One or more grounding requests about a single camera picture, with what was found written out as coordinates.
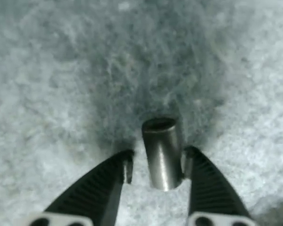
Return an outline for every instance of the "black ridged grip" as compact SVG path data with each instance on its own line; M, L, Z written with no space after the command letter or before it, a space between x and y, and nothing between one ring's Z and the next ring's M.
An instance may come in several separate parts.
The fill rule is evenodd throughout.
M238 194L217 167L197 148L193 157L189 215L195 211L250 218Z
M124 162L133 151L123 151L82 176L45 211L90 218L94 226L113 226L124 182Z

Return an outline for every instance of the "white fluffy surface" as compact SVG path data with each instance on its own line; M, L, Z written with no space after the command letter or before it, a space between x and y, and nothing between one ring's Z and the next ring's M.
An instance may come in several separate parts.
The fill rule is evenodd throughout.
M183 225L141 123L181 116L262 225L283 223L283 0L0 0L0 226L46 208L123 144L117 226Z

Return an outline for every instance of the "felt surface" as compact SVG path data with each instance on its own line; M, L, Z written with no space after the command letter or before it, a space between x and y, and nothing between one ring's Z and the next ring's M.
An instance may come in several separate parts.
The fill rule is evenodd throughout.
M190 183L149 185L141 123L164 113L282 225L283 0L0 0L0 226L125 145L116 225L184 225Z

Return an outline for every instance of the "metal pin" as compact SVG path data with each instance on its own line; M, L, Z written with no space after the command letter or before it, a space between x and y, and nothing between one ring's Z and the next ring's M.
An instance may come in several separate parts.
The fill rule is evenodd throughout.
M172 118L148 120L142 125L142 137L152 185L163 191L178 187L183 179L182 139L176 120Z

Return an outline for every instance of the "metal tube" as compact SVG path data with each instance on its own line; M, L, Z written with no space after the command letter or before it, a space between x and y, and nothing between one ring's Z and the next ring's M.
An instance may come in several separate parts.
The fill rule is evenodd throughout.
M169 191L181 184L182 139L175 119L154 118L142 125L152 185Z

